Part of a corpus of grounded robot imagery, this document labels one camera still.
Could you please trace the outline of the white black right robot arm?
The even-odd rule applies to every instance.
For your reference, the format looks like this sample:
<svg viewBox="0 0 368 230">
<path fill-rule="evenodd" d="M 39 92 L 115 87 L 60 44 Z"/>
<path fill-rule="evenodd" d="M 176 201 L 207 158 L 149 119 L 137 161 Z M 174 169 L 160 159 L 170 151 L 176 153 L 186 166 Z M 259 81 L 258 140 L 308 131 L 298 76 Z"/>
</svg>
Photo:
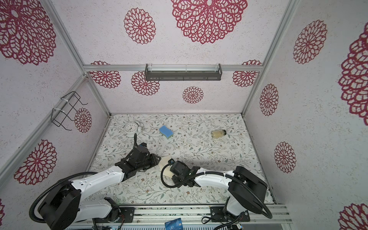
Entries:
<svg viewBox="0 0 368 230">
<path fill-rule="evenodd" d="M 267 184 L 242 166 L 232 171 L 212 171 L 201 167 L 189 168 L 181 161 L 170 160 L 161 171 L 161 181 L 167 188 L 217 187 L 227 190 L 230 197 L 224 213 L 239 216 L 244 211 L 262 214 L 268 219 L 273 215 L 264 203 Z"/>
</svg>

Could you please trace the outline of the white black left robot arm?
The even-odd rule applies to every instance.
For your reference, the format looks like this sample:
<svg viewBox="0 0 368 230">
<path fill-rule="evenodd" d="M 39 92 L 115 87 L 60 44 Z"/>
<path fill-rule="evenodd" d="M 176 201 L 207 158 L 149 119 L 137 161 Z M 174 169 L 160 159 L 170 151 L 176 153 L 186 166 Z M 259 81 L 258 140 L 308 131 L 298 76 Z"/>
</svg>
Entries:
<svg viewBox="0 0 368 230">
<path fill-rule="evenodd" d="M 31 220 L 46 223 L 52 230 L 65 230 L 75 222 L 121 217 L 120 206 L 110 197 L 97 201 L 87 198 L 102 189 L 117 185 L 159 164 L 161 157 L 150 153 L 147 145 L 135 146 L 121 161 L 102 172 L 81 172 L 60 179 L 31 205 Z"/>
</svg>

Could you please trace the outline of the cream square paper sheet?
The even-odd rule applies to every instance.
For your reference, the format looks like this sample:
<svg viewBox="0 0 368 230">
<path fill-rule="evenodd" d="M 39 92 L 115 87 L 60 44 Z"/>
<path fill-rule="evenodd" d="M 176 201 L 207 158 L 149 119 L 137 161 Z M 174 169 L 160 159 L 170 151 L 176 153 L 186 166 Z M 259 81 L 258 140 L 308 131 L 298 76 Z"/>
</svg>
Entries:
<svg viewBox="0 0 368 230">
<path fill-rule="evenodd" d="M 172 157 L 171 156 L 165 156 L 165 157 L 161 157 L 161 160 L 158 164 L 160 171 L 163 170 L 164 166 L 170 164 L 172 162 Z M 172 176 L 174 175 L 171 171 L 170 171 L 170 167 L 168 166 L 167 168 L 165 168 L 163 175 L 169 178 L 172 178 Z"/>
</svg>

